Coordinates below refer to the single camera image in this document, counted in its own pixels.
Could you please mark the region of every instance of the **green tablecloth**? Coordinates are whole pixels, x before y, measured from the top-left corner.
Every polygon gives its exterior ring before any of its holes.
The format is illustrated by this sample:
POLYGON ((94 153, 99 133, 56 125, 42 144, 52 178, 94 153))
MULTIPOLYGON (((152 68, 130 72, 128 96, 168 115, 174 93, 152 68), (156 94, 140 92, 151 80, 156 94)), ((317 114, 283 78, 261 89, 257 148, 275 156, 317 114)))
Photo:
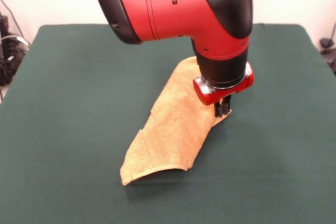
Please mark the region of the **green tablecloth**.
POLYGON ((189 38, 44 26, 0 105, 0 223, 336 223, 336 79, 296 25, 254 26, 255 84, 195 166, 128 187, 126 150, 189 38))

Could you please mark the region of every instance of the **black cable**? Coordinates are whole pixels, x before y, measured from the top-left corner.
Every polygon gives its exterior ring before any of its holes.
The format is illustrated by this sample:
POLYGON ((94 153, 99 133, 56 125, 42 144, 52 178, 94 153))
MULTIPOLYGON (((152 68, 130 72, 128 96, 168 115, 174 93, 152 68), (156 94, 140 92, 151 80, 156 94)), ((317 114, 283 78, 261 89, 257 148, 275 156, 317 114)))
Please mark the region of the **black cable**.
POLYGON ((332 38, 333 38, 334 35, 335 35, 335 30, 336 30, 336 22, 335 22, 335 24, 334 24, 334 29, 332 30, 332 34, 331 34, 331 36, 330 36, 330 40, 329 40, 328 47, 331 47, 332 38))
POLYGON ((14 20, 14 23, 15 23, 15 25, 17 26, 17 29, 19 30, 19 32, 20 32, 20 35, 24 38, 25 36, 23 36, 23 33, 22 33, 22 31, 21 31, 21 28, 20 28, 20 26, 18 25, 18 23, 17 23, 17 21, 16 21, 16 19, 15 19, 15 17, 14 17, 14 14, 13 14, 13 12, 12 12, 12 10, 6 5, 6 3, 4 2, 4 0, 0 0, 1 1, 1 3, 6 7, 6 9, 9 11, 9 13, 11 14, 11 16, 12 16, 12 18, 13 18, 13 20, 14 20))

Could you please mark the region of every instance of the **towel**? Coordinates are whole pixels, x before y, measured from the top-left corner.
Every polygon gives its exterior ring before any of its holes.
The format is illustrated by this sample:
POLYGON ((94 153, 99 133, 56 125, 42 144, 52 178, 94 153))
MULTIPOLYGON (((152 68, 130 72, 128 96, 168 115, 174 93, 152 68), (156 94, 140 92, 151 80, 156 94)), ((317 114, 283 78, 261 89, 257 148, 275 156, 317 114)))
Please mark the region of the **towel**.
POLYGON ((214 106, 199 100, 192 83, 198 76, 195 56, 176 66, 125 154, 120 169, 124 186, 167 169, 188 171, 211 128, 231 114, 217 118, 214 106))

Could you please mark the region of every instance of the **cable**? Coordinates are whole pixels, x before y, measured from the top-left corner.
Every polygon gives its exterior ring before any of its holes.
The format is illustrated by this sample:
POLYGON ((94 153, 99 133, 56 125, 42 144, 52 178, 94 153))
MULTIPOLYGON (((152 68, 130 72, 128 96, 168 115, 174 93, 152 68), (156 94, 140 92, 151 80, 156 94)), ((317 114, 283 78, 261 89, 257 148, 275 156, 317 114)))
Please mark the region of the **cable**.
POLYGON ((23 38, 19 35, 15 35, 15 34, 4 36, 4 37, 0 38, 0 41, 3 41, 4 39, 10 39, 10 38, 15 38, 18 41, 20 41, 21 43, 25 44, 27 47, 30 47, 30 43, 28 41, 26 41, 25 38, 23 38))
POLYGON ((24 36, 23 36, 23 32, 21 31, 21 28, 20 28, 20 26, 18 25, 18 23, 17 23, 17 21, 16 21, 16 19, 15 19, 15 17, 14 17, 14 14, 13 14, 13 12, 12 12, 12 10, 6 5, 6 3, 4 2, 4 0, 0 0, 0 1, 1 1, 1 3, 6 7, 6 9, 9 11, 9 13, 11 14, 11 16, 12 16, 12 18, 13 18, 13 20, 14 20, 14 23, 15 23, 15 25, 17 26, 17 29, 19 30, 21 36, 24 37, 24 36))
POLYGON ((335 22, 335 24, 334 24, 334 29, 332 30, 332 34, 331 34, 331 36, 330 36, 330 40, 329 40, 328 47, 331 47, 332 38, 333 38, 334 35, 335 35, 335 30, 336 30, 336 22, 335 22))

